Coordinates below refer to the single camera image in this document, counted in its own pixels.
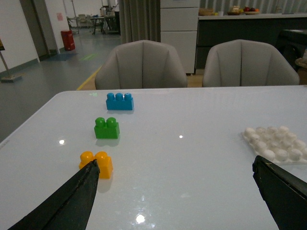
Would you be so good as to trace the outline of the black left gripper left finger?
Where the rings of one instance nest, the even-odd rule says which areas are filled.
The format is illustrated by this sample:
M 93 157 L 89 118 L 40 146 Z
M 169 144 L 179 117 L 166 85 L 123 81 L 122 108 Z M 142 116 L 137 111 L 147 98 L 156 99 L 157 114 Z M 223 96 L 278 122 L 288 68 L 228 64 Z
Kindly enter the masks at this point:
M 92 211 L 100 169 L 93 160 L 11 230 L 84 230 Z

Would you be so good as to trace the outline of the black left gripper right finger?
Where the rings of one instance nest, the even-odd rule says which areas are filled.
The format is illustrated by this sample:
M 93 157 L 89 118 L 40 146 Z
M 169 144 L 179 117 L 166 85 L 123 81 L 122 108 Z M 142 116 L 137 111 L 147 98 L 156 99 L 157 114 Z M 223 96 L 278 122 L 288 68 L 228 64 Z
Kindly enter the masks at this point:
M 280 230 L 307 228 L 307 183 L 258 155 L 253 178 Z

